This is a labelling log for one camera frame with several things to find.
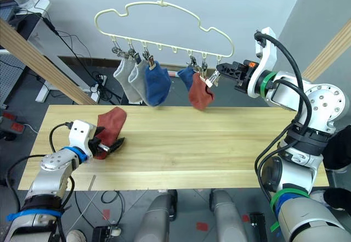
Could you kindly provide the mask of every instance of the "gray sock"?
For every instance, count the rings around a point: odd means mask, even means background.
[[[139,93],[143,101],[149,105],[146,97],[146,83],[145,83],[145,68],[148,66],[146,60],[142,60],[138,65],[135,64],[129,78],[128,82],[132,87]]]
[[[139,93],[128,82],[128,77],[131,74],[134,66],[135,60],[133,58],[123,58],[119,67],[114,72],[114,78],[121,84],[124,93],[129,100],[129,103],[137,103],[141,101]]]

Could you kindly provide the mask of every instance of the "blue sock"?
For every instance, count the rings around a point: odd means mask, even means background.
[[[187,67],[178,71],[178,76],[184,82],[187,90],[189,91],[193,85],[193,74],[195,73],[192,67]]]
[[[154,69],[150,70],[147,66],[145,70],[146,97],[151,106],[163,103],[171,87],[171,78],[167,69],[162,69],[157,61],[155,64]]]

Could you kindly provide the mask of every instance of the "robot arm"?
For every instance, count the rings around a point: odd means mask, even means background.
[[[262,33],[275,37],[269,27]],[[272,71],[276,62],[276,47],[258,36],[261,34],[255,35],[256,55],[261,59],[260,63],[245,60],[243,64],[219,64],[206,84],[216,84],[223,75],[233,79],[235,88],[252,98],[261,96],[271,106],[301,109],[280,134],[282,137],[287,132],[278,149],[264,157],[279,137],[259,155],[255,170],[260,186],[268,200],[273,200],[271,207],[286,241],[351,241],[351,235],[332,213],[308,198],[323,160],[321,153],[336,130],[333,123],[348,111],[349,100],[334,85],[312,84],[302,80],[303,90],[300,90],[296,86],[296,73]],[[302,96],[305,102],[299,108]]]
[[[111,151],[95,138],[97,128],[87,122],[70,123],[69,146],[43,157],[20,212],[11,214],[12,222],[5,241],[57,241],[54,234],[63,214],[63,197],[68,178],[78,166],[88,162],[102,149]]]
[[[262,33],[275,37],[269,27],[263,29]],[[237,90],[247,93],[252,98],[261,96],[270,106],[298,110],[299,94],[284,84],[289,82],[296,86],[298,82],[295,75],[272,71],[277,59],[276,47],[268,40],[257,40],[256,55],[261,59],[260,63],[245,60],[243,64],[219,64],[213,76],[223,75],[235,80]],[[210,77],[207,83],[211,84],[212,79],[213,77]],[[301,114],[288,129],[287,136],[279,143],[279,147],[284,147],[296,141],[292,147],[274,158],[280,160],[279,167],[276,165],[278,162],[268,160],[265,163],[262,178],[265,187],[271,192],[281,190],[285,183],[302,187],[308,193],[311,191],[322,162],[321,153],[336,130],[333,123],[349,108],[348,98],[338,87],[330,84],[312,84],[306,80],[302,82],[312,114],[306,131],[301,133],[308,116],[308,108],[304,104]]]

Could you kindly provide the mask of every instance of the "green band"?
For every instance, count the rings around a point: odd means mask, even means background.
[[[274,205],[275,203],[278,201],[279,197],[281,197],[283,194],[286,194],[286,193],[292,193],[292,194],[299,194],[299,195],[302,195],[302,196],[305,196],[307,198],[309,198],[309,195],[308,193],[302,191],[302,190],[299,190],[299,189],[295,189],[295,188],[285,188],[285,189],[282,189],[280,190],[279,192],[277,192],[271,199],[270,201],[270,208],[272,209],[272,211],[274,212]]]
[[[299,194],[299,195],[302,195],[302,196],[305,196],[307,198],[309,198],[309,195],[308,193],[302,191],[302,190],[299,190],[299,189],[295,189],[295,188],[286,188],[286,189],[283,189],[283,190],[280,190],[279,192],[277,192],[273,198],[271,199],[270,201],[270,208],[272,209],[273,213],[274,213],[274,205],[275,203],[278,201],[279,197],[281,197],[283,194],[286,194],[286,193],[292,193],[292,194]],[[276,221],[271,227],[270,227],[270,231],[271,233],[274,232],[277,228],[279,227],[279,222]]]
[[[261,87],[260,87],[260,94],[262,98],[265,98],[265,87],[268,83],[269,80],[271,80],[271,78],[273,78],[276,75],[276,72],[271,72],[268,75],[266,75],[266,77],[263,79],[262,83],[261,83]]]
[[[273,233],[277,228],[279,227],[279,222],[276,221],[272,226],[270,227],[270,232]]]

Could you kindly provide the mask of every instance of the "wooden beam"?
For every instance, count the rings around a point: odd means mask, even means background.
[[[0,45],[77,104],[97,104],[1,18]]]
[[[303,77],[315,81],[351,46],[351,19],[303,72]]]

